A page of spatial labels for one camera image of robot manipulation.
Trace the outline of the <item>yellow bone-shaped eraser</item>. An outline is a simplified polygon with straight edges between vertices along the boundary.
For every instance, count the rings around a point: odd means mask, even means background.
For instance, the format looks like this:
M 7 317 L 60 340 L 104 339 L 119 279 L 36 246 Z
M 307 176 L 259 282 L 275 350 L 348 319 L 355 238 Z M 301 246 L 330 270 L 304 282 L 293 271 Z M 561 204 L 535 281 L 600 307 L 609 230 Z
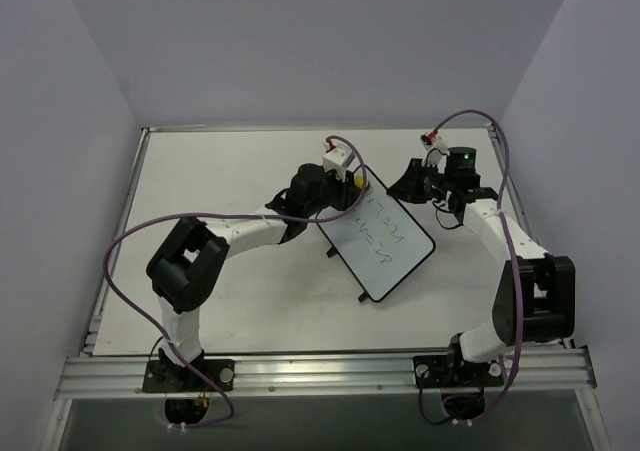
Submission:
M 354 176 L 354 185 L 360 189 L 364 190 L 368 187 L 369 183 L 367 179 L 363 175 L 355 175 Z

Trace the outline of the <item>small black-framed whiteboard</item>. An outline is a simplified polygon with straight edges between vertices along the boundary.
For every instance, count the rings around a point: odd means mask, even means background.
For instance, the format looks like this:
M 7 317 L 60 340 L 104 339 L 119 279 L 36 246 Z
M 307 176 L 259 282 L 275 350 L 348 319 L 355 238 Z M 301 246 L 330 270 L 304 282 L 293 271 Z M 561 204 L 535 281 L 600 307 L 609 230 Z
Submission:
M 329 257 L 341 258 L 360 285 L 359 302 L 383 301 L 436 250 L 436 243 L 371 169 L 364 198 L 349 215 L 332 208 L 317 218 L 330 242 Z

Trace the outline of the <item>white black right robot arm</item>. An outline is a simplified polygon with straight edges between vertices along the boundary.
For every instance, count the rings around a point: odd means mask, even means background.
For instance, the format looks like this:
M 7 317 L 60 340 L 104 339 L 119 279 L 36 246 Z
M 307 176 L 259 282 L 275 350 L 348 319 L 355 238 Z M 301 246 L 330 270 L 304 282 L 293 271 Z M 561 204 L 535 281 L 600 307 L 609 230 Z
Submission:
M 431 203 L 453 216 L 502 268 L 488 320 L 451 338 L 444 369 L 432 370 L 432 377 L 456 384 L 480 380 L 507 351 L 573 334 L 573 261 L 537 244 L 505 212 L 503 189 L 482 186 L 475 149 L 429 144 L 425 157 L 411 159 L 387 193 L 405 203 Z

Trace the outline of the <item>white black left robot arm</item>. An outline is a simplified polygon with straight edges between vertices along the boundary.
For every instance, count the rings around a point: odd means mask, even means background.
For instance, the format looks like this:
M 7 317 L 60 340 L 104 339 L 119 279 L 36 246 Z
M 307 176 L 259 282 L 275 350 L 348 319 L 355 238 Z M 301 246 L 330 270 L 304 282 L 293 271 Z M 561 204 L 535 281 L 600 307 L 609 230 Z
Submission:
M 339 176 L 321 165 L 303 164 L 289 186 L 257 211 L 256 219 L 179 219 L 146 268 L 169 338 L 161 341 L 158 359 L 147 367 L 151 376 L 143 390 L 206 389 L 202 373 L 215 373 L 205 363 L 200 342 L 200 308 L 211 296 L 225 261 L 295 239 L 306 230 L 308 219 L 328 208 L 346 211 L 367 187 L 366 179 L 352 171 Z

